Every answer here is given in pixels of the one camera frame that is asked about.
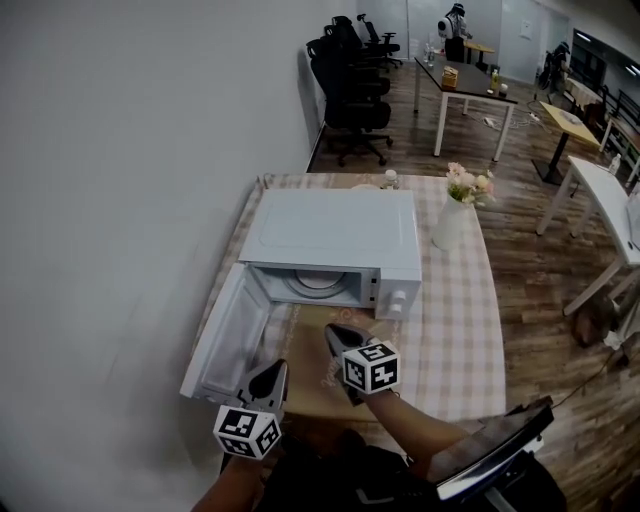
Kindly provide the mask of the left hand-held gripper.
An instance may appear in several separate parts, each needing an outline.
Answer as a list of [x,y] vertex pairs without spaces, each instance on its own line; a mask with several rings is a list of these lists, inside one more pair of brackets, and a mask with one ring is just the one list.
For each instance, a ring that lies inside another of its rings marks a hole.
[[236,397],[245,405],[221,405],[213,428],[225,453],[263,460],[277,445],[288,382],[285,359],[257,366],[241,378]]

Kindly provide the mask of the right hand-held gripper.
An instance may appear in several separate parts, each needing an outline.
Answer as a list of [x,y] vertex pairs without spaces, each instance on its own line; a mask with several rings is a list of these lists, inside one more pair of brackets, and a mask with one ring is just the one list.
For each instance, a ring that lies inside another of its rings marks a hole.
[[333,357],[342,354],[342,380],[350,402],[396,386],[400,380],[400,353],[390,341],[368,344],[375,336],[346,324],[327,324],[325,339]]

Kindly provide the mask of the white microwave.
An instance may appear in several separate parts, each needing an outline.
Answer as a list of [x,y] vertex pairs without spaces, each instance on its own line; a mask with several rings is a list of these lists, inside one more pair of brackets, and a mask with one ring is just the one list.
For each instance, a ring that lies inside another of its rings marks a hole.
[[[311,290],[295,271],[344,274]],[[416,205],[409,190],[269,189],[238,259],[222,281],[180,393],[224,403],[249,368],[277,303],[368,309],[377,320],[408,317],[422,283]]]

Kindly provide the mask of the person's left forearm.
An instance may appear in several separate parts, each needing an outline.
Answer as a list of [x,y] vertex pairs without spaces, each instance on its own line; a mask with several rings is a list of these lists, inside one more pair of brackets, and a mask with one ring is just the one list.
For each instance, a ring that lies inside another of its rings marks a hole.
[[265,460],[232,456],[190,512],[255,512],[264,494]]

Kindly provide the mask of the beige checked tablecloth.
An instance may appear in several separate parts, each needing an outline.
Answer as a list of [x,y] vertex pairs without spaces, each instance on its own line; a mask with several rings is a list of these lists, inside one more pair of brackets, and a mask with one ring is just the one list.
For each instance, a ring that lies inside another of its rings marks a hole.
[[[404,175],[413,193],[422,245],[422,285],[401,323],[398,390],[421,411],[446,421],[500,415],[506,409],[505,360],[499,308],[476,215],[460,244],[435,247],[433,229],[448,196],[442,177]],[[252,367],[257,345],[237,361]]]

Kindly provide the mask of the white vase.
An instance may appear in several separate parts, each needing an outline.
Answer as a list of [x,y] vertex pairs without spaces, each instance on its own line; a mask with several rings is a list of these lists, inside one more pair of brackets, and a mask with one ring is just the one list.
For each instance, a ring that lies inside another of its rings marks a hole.
[[443,251],[455,249],[461,242],[467,222],[474,214],[475,209],[471,204],[448,195],[431,235],[433,245]]

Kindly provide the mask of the black chest-mounted panel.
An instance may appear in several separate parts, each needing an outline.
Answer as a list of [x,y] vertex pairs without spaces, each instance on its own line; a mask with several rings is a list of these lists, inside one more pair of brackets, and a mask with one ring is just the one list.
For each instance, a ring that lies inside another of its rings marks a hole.
[[436,486],[440,501],[462,502],[490,487],[517,456],[541,449],[542,434],[554,421],[552,408],[549,396],[520,405],[436,454],[428,480]]

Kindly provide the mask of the pink flower bunch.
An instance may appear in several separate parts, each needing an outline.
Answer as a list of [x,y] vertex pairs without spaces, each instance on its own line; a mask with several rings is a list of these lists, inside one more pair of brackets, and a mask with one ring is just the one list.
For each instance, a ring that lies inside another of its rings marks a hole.
[[461,204],[484,206],[494,200],[493,178],[489,169],[474,174],[457,162],[449,162],[446,173],[448,195]]

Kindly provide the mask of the brown bag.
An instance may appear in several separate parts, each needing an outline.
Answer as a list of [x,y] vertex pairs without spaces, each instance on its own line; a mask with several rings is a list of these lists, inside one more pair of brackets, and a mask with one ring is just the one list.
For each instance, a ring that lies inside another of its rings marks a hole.
[[607,295],[594,295],[573,317],[571,334],[577,344],[588,348],[603,342],[610,331],[618,327],[618,313]]

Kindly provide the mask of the black-topped white-legged table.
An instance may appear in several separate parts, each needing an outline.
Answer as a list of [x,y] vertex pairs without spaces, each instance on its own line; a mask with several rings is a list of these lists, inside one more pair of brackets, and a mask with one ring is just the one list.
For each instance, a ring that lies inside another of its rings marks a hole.
[[[435,59],[432,62],[432,66],[429,66],[426,62],[424,62],[422,59],[419,59],[418,57],[414,58],[414,63],[414,113],[418,114],[420,111],[422,75],[428,76],[441,93],[433,156],[440,156],[449,100],[461,99],[464,101],[463,112],[467,111],[468,105],[472,101],[505,108],[502,128],[500,130],[499,139],[496,144],[494,155],[492,157],[493,162],[498,162],[502,155],[502,151],[507,139],[509,126],[515,111],[515,106],[517,105],[517,101],[509,98],[502,98],[497,92],[489,93],[489,81],[487,76],[483,75],[481,71],[473,65],[449,63],[448,61],[443,60],[441,57]],[[457,82],[455,86],[447,86],[443,84],[443,73],[446,66],[450,66],[458,71]]]

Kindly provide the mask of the white table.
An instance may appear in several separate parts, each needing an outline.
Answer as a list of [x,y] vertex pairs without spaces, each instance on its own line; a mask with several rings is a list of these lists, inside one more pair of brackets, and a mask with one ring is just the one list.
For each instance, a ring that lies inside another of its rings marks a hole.
[[572,235],[577,236],[590,216],[598,213],[615,244],[617,254],[613,262],[580,295],[563,308],[565,317],[575,313],[620,270],[628,268],[631,273],[609,293],[610,299],[615,299],[631,285],[634,279],[640,278],[640,249],[632,241],[626,211],[628,195],[625,189],[614,175],[595,163],[574,156],[569,157],[569,162],[569,170],[550,206],[539,221],[535,233],[538,236],[544,234],[554,215],[566,203],[570,185],[577,181],[586,190],[590,202],[571,231]]

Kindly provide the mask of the yellow-topped table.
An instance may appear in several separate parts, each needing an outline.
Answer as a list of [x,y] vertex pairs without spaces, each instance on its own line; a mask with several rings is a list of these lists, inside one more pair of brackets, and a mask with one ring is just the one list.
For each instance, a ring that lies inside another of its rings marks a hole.
[[561,129],[561,137],[556,146],[553,157],[549,162],[533,159],[532,163],[538,176],[544,183],[560,186],[563,176],[558,170],[558,164],[568,140],[571,137],[577,138],[592,147],[599,147],[600,143],[587,126],[575,114],[562,110],[546,102],[540,101],[540,104],[556,125]]

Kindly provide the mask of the white box appliance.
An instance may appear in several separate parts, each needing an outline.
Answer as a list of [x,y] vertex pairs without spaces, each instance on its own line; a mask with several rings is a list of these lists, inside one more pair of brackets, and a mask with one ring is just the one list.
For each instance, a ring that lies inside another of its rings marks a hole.
[[630,243],[640,251],[640,180],[636,183],[626,203]]

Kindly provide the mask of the wooden-topped desk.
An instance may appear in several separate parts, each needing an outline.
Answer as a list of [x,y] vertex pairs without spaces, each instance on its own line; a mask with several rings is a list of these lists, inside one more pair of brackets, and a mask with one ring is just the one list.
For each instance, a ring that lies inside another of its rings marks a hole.
[[486,54],[488,55],[494,54],[495,50],[491,47],[487,47],[479,43],[474,43],[469,39],[464,40],[464,48],[466,49],[466,63],[471,64],[473,53],[477,52],[478,59],[475,62],[475,66],[482,72],[486,72],[488,69],[488,64],[484,61],[484,56]]

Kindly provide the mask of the table with light cloth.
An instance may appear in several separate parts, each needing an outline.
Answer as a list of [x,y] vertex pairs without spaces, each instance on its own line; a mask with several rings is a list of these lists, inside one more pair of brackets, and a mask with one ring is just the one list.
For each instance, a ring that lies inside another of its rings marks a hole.
[[573,98],[574,103],[582,110],[585,110],[587,106],[591,104],[600,104],[602,97],[591,90],[586,85],[578,82],[572,78],[567,78],[566,92]]

